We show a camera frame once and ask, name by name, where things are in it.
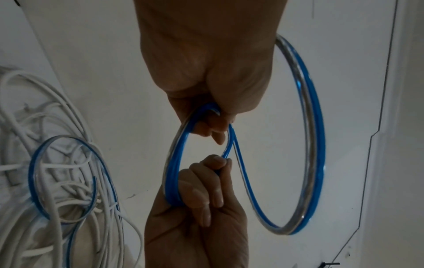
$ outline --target white floor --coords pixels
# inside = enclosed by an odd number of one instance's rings
[[[125,1],[20,0],[64,90],[102,147],[118,194],[139,228],[161,183],[179,126],[139,52],[133,4]],[[358,228],[370,137],[378,130],[395,0],[289,1],[279,33],[305,60],[320,97],[327,161],[322,198],[310,224],[292,237],[267,232],[250,208],[252,267],[315,268],[334,259]],[[260,106],[237,118],[252,186],[270,218],[290,217],[301,186],[303,130],[289,69],[276,53]],[[222,148],[190,138],[183,166]]]

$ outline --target tangled white cable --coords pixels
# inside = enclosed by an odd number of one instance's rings
[[[119,200],[110,179],[99,147],[93,143],[87,123],[61,91],[43,79],[22,70],[5,70],[0,77],[0,124],[4,131],[22,143],[31,159],[28,183],[23,183],[19,197],[14,198],[0,218],[0,268],[18,268],[23,258],[52,253],[53,267],[67,268],[71,264],[71,249],[76,233],[86,222],[95,227],[94,268],[122,268],[124,266],[124,234],[122,219],[127,221],[140,237],[140,252],[135,262],[138,265],[142,251],[142,235],[119,208]],[[52,102],[42,110],[23,118],[17,118],[6,106],[4,90],[11,80],[23,79],[34,88],[42,90]],[[60,109],[66,119],[52,112]],[[49,137],[45,132],[46,119],[54,119],[69,130],[71,136]],[[29,126],[39,122],[40,133]],[[68,144],[54,143],[67,140]],[[53,163],[52,153],[61,155],[66,163]],[[26,162],[0,165],[0,172],[26,167]],[[102,217],[103,229],[98,217]],[[40,225],[53,230],[51,245],[29,249],[31,237]],[[118,248],[114,247],[117,232]]]

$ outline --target hand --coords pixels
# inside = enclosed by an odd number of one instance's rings
[[[231,166],[231,159],[210,155],[181,170],[186,207],[170,206],[159,189],[144,230],[146,268],[248,267],[247,219],[233,192]]]
[[[236,114],[260,102],[272,70],[276,30],[287,0],[134,0],[141,52],[179,119],[207,102],[193,132],[223,144]]]

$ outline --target skin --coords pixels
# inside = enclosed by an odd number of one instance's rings
[[[146,268],[248,267],[247,218],[234,195],[231,167],[231,159],[210,155],[181,170],[186,207],[170,206],[159,189],[144,231]]]
[[[141,52],[181,121],[207,102],[194,133],[223,144],[236,114],[260,102],[287,0],[134,0]]]

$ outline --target pile of cable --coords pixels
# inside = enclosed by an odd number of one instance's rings
[[[20,82],[49,101],[27,107],[23,114],[12,112],[5,91]],[[49,133],[52,125],[59,127]],[[44,255],[51,256],[54,268],[71,268],[78,231],[88,223],[94,233],[91,266],[122,268],[123,220],[140,237],[137,266],[142,235],[122,214],[102,152],[68,97],[26,71],[0,68],[0,127],[6,137],[3,160],[13,149],[26,154],[20,162],[0,165],[7,176],[19,174],[13,197],[0,208],[0,268],[28,267],[34,263],[31,259]],[[46,243],[33,248],[39,230],[44,231]]]

